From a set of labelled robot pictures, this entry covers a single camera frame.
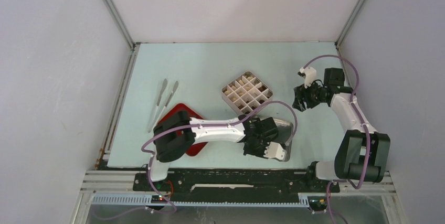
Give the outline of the silver metal tin lid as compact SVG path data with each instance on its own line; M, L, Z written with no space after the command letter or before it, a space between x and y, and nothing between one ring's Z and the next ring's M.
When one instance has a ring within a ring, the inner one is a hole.
M285 155L282 158L278 158L278 161L287 162L291 156L292 138L290 137L293 132L294 125L290 121L277 118L273 119L279 131L279 135L274 141L280 143L285 150Z

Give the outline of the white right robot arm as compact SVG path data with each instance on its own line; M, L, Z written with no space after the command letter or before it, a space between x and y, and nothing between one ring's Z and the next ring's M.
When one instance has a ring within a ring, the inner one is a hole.
M377 183L383 180L390 149L390 137L379 133L365 118L353 88L345 85L340 68L327 68L324 80L316 77L312 67L301 68L304 83L294 88L293 108L303 112L325 103L336 114L344 131L343 140L333 161L313 162L305 177L306 187L319 191L327 180L356 180Z

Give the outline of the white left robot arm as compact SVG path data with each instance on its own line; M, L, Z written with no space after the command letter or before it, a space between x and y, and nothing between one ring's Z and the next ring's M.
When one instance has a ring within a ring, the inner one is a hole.
M285 145L277 141L279 130L272 117L242 115L229 120L203 120L179 111L155 126L153 133L148 143L154 143L155 150L150 151L145 183L155 191L164 188L170 164L196 144L242 143L244 155L280 161L287 153Z

